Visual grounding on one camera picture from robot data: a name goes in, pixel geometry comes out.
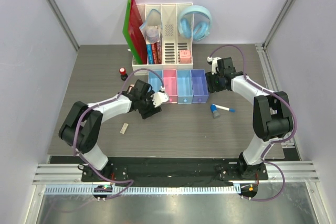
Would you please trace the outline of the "purple drawer bin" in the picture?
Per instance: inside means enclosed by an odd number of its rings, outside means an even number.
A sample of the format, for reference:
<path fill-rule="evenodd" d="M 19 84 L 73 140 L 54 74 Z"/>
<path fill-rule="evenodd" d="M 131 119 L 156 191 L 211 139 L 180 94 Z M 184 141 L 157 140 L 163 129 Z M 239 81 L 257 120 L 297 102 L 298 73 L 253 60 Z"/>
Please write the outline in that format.
<path fill-rule="evenodd" d="M 208 100 L 208 87 L 204 69 L 191 70 L 193 100 L 192 103 L 206 103 Z"/>

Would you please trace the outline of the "light blue drawer bin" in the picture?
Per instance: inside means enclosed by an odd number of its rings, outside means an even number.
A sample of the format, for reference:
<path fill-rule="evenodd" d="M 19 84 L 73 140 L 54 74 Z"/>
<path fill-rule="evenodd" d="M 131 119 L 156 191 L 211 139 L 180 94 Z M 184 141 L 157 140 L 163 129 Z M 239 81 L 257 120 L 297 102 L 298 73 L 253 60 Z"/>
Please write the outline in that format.
<path fill-rule="evenodd" d="M 159 77 L 149 71 L 148 83 L 152 86 L 154 92 L 159 92 L 162 86 L 161 79 L 163 78 L 163 70 L 155 70 L 155 72 Z"/>

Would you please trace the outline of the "blue white marker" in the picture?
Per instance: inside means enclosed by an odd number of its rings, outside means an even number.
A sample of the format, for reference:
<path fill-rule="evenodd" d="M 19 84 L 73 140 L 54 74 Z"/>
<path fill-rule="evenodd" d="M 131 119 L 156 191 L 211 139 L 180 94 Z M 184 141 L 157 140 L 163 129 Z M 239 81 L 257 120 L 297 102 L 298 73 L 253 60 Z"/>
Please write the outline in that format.
<path fill-rule="evenodd" d="M 221 109 L 221 110 L 225 110 L 225 111 L 229 111 L 229 112 L 235 112 L 236 111 L 233 108 L 228 108 L 228 107 L 217 105 L 217 104 L 212 104 L 212 105 L 214 105 L 217 109 Z"/>

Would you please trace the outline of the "beige long eraser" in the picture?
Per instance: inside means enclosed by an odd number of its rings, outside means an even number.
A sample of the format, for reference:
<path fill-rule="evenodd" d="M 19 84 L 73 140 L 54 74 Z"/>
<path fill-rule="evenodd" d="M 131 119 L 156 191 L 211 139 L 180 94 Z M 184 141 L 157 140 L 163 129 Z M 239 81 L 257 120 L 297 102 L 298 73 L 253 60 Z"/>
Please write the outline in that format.
<path fill-rule="evenodd" d="M 125 134 L 127 128 L 128 128 L 129 124 L 128 123 L 124 123 L 121 130 L 120 130 L 120 133 L 121 134 Z"/>

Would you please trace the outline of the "pink drawer bin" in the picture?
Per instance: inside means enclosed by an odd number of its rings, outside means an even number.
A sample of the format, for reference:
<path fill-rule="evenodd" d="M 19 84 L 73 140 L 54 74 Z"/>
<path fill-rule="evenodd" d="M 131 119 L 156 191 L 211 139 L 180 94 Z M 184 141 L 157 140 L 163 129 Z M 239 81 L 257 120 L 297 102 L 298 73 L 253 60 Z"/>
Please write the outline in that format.
<path fill-rule="evenodd" d="M 165 69 L 163 70 L 163 82 L 165 87 L 165 92 L 169 96 L 169 103 L 177 103 L 178 93 L 177 93 L 177 72 L 176 69 Z"/>

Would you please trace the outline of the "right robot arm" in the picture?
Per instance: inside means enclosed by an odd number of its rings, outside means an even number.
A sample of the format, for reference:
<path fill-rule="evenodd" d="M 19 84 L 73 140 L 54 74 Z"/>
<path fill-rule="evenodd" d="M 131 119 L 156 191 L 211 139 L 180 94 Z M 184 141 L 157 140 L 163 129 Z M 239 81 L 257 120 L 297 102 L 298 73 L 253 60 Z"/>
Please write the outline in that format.
<path fill-rule="evenodd" d="M 205 74 L 209 93 L 228 90 L 253 105 L 254 136 L 239 155 L 237 173 L 242 179 L 254 179 L 270 148 L 296 130 L 296 117 L 288 95 L 268 90 L 242 71 L 236 71 L 231 57 L 207 57 L 211 71 Z"/>

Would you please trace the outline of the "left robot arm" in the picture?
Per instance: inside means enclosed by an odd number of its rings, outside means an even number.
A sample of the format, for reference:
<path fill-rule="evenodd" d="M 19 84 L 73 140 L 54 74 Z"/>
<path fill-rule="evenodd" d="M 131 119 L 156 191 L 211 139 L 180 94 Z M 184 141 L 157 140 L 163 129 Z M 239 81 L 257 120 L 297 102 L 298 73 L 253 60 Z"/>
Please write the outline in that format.
<path fill-rule="evenodd" d="M 168 101 L 164 87 L 156 92 L 149 83 L 137 80 L 110 99 L 89 104 L 74 103 L 58 136 L 73 148 L 75 155 L 79 154 L 92 166 L 98 180 L 105 182 L 111 178 L 112 165 L 97 143 L 102 123 L 132 111 L 138 111 L 145 120 L 161 112 L 161 105 Z"/>

